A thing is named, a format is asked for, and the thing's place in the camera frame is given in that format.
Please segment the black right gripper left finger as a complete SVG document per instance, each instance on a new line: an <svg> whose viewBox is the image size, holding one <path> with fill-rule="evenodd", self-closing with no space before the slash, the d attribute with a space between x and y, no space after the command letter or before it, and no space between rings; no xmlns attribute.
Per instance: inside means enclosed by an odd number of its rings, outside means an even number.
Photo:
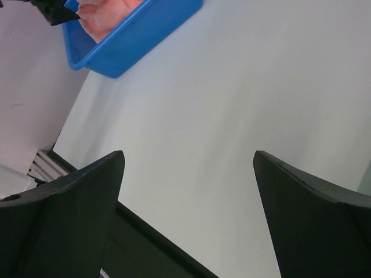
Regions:
<svg viewBox="0 0 371 278"><path fill-rule="evenodd" d="M122 151L1 200L2 277L99 277Z"/></svg>

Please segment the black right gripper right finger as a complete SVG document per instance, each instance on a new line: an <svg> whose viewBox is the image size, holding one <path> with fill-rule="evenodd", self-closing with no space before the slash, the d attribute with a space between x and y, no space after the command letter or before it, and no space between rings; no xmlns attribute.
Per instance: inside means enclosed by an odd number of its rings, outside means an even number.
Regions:
<svg viewBox="0 0 371 278"><path fill-rule="evenodd" d="M282 277L370 276L370 196L264 151L253 168Z"/></svg>

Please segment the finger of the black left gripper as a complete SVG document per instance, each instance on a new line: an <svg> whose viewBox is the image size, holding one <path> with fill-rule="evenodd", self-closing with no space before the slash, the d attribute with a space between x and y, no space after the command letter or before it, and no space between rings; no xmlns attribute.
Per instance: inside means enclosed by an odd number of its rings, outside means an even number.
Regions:
<svg viewBox="0 0 371 278"><path fill-rule="evenodd" d="M39 10L51 26L80 19L76 12L64 6L66 1L32 0L30 3Z"/></svg>

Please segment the pink towel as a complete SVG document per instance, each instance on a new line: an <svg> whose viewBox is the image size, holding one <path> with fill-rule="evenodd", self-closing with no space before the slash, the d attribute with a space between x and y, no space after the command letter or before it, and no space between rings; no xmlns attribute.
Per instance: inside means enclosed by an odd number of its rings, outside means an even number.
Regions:
<svg viewBox="0 0 371 278"><path fill-rule="evenodd" d="M77 15L85 32L99 43L142 2L142 0L77 1Z"/></svg>

